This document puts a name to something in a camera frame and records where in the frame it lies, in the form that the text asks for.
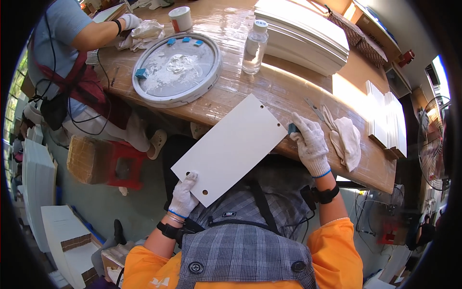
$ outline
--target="black shoe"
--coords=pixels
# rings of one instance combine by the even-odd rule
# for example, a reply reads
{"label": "black shoe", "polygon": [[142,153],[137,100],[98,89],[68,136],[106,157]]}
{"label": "black shoe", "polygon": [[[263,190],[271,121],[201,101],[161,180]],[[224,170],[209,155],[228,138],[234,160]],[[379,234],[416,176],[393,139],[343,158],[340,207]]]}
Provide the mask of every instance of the black shoe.
{"label": "black shoe", "polygon": [[122,224],[118,219],[114,220],[114,239],[117,244],[125,245],[127,243],[125,237],[123,236]]}

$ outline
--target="white container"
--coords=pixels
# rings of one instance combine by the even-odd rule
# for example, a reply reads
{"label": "white container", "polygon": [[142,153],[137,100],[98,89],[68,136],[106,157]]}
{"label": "white container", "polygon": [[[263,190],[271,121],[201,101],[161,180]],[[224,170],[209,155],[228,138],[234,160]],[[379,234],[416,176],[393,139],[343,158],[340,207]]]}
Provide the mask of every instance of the white container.
{"label": "white container", "polygon": [[181,6],[173,9],[169,12],[169,17],[176,33],[186,31],[193,27],[191,9],[187,6]]}

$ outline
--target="white paste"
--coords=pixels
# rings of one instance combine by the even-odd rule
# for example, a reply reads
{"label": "white paste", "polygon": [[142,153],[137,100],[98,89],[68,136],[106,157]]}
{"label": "white paste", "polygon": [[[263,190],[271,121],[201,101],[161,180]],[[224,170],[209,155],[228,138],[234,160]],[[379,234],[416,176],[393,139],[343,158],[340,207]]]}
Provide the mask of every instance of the white paste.
{"label": "white paste", "polygon": [[175,54],[170,59],[163,52],[152,54],[146,61],[148,77],[144,80],[146,90],[150,91],[162,85],[175,85],[194,81],[202,75],[197,55]]}

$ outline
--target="white cotton glove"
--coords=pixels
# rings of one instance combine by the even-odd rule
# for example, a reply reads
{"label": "white cotton glove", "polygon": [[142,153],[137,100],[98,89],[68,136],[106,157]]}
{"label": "white cotton glove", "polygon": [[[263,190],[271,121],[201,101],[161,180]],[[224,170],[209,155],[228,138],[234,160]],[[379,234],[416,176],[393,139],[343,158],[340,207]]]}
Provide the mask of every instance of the white cotton glove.
{"label": "white cotton glove", "polygon": [[327,162],[327,148],[324,132],[321,126],[309,119],[292,113],[292,122],[300,130],[290,134],[290,138],[297,143],[300,160],[308,169],[312,177],[318,178],[330,172]]}
{"label": "white cotton glove", "polygon": [[125,29],[124,30],[130,30],[130,29],[135,29],[138,27],[138,25],[143,22],[140,18],[136,17],[133,14],[123,14],[120,18],[125,20]]}
{"label": "white cotton glove", "polygon": [[190,190],[195,185],[197,173],[190,172],[183,182],[178,181],[173,190],[173,199],[169,206],[169,212],[186,219],[191,211],[197,206],[199,201],[194,197]]}

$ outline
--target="bottle cap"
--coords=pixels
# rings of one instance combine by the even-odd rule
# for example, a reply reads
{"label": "bottle cap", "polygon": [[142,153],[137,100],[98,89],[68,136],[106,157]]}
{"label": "bottle cap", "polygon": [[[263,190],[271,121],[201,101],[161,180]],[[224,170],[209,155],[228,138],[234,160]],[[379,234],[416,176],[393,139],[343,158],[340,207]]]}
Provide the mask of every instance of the bottle cap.
{"label": "bottle cap", "polygon": [[254,21],[254,31],[264,33],[266,32],[266,29],[268,28],[268,23],[264,20],[255,20]]}

